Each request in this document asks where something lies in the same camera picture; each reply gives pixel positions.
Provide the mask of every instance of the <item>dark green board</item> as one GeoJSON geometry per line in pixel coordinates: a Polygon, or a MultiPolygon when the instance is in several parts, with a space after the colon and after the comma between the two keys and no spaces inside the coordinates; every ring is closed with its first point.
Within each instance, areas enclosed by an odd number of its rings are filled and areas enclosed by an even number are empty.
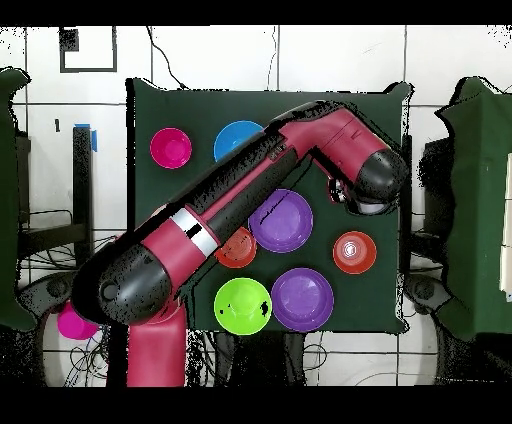
{"type": "MultiPolygon", "coordinates": [[[[410,86],[405,83],[396,85],[386,94],[165,91],[138,79],[134,80],[134,88],[136,225],[214,164],[213,142],[218,132],[230,122],[251,120],[265,126],[272,118],[303,103],[338,100],[357,107],[368,125],[378,127],[399,144],[402,102],[410,92],[410,86]],[[177,170],[159,167],[149,153],[151,138],[165,127],[180,128],[192,141],[190,161],[177,170]]],[[[289,188],[308,165],[306,159],[282,187],[289,188]]],[[[188,308],[194,323],[192,327],[222,330],[213,314],[213,300],[226,281],[240,276],[250,277],[270,291],[274,281],[285,271],[308,267],[323,274],[334,292],[334,311],[321,330],[404,331],[403,322],[395,314],[398,212],[377,217],[347,214],[343,205],[329,201],[327,177],[315,165],[294,190],[308,201],[313,211],[313,232],[307,243],[288,254],[271,253],[258,246],[254,261],[240,270],[220,264],[214,266],[194,289],[194,305],[188,308]],[[374,266],[358,276],[343,273],[332,259],[334,242],[351,230],[370,235],[378,249],[374,266]]],[[[196,274],[204,273],[204,269],[215,262],[215,258],[210,258],[196,274]]],[[[272,316],[265,330],[285,331],[286,328],[272,316]]]]}
{"type": "Polygon", "coordinates": [[[18,161],[16,159],[17,123],[10,103],[16,91],[21,90],[29,78],[20,69],[0,69],[0,325],[29,331],[36,320],[16,300],[18,283],[18,161]]]}
{"type": "Polygon", "coordinates": [[[438,311],[457,338],[512,333],[512,303],[499,289],[507,155],[512,152],[512,95],[495,94],[468,78],[441,112],[454,137],[451,182],[455,197],[448,238],[448,288],[438,311]]]}

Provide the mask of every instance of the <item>blue tape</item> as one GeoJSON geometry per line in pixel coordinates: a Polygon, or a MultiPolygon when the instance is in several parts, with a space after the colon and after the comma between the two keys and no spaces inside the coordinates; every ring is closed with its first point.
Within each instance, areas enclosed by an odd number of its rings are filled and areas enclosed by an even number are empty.
{"type": "Polygon", "coordinates": [[[91,132],[91,149],[95,152],[98,151],[98,139],[96,136],[96,130],[91,132]]]}

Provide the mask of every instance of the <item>lime green plate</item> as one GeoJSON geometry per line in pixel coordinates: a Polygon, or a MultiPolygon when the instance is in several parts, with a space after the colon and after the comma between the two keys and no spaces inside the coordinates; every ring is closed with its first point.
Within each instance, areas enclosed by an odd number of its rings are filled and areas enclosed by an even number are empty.
{"type": "Polygon", "coordinates": [[[229,280],[217,292],[213,307],[219,324],[237,336],[257,333],[272,314],[269,292],[251,278],[229,280]]]}

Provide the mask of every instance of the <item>orange plate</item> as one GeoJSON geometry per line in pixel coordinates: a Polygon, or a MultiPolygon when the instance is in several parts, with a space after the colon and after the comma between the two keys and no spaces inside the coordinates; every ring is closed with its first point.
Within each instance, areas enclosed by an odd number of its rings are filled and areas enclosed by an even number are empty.
{"type": "Polygon", "coordinates": [[[347,274],[361,274],[375,262],[377,248],[367,234],[350,231],[336,240],[332,256],[342,271],[347,274]]]}
{"type": "Polygon", "coordinates": [[[215,257],[228,268],[243,268],[256,256],[256,240],[245,227],[240,227],[220,249],[215,257]]]}

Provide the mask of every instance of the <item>magenta cup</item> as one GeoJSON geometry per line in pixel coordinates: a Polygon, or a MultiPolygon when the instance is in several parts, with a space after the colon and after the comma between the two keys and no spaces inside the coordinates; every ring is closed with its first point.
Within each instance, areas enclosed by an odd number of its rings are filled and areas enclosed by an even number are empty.
{"type": "Polygon", "coordinates": [[[176,169],[185,165],[192,154],[192,143],[183,131],[163,128],[151,140],[149,151],[162,168],[176,169]]]}
{"type": "Polygon", "coordinates": [[[71,303],[67,302],[64,309],[57,316],[59,333],[68,339],[87,340],[98,331],[98,326],[80,318],[73,310],[71,303]]]}

